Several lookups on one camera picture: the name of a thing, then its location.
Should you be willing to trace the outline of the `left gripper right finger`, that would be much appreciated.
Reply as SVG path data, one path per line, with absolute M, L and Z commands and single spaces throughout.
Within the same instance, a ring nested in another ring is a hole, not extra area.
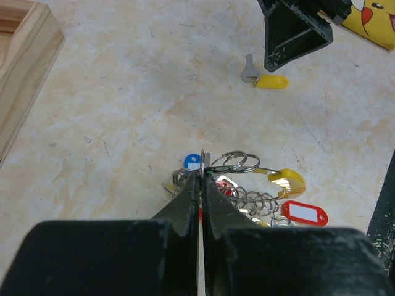
M 352 228 L 262 227 L 202 179 L 207 295 L 393 295 L 381 260 Z

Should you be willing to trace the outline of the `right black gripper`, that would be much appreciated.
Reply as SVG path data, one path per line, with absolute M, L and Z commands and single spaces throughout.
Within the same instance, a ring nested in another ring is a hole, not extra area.
M 274 72 L 287 63 L 333 42 L 331 25 L 321 10 L 339 25 L 352 12 L 351 0 L 259 1 L 265 19 L 264 67 Z

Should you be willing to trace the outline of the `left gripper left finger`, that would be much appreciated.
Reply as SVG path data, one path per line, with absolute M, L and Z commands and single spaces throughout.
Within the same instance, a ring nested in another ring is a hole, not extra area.
M 148 220 L 44 221 L 22 241 L 2 295 L 196 295 L 199 177 Z

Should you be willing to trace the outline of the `key with yellow tag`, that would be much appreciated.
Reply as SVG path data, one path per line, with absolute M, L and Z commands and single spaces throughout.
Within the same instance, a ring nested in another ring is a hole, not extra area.
M 261 74 L 253 64 L 252 54 L 246 55 L 246 66 L 241 72 L 241 79 L 261 89 L 286 89 L 289 85 L 289 80 L 284 76 Z

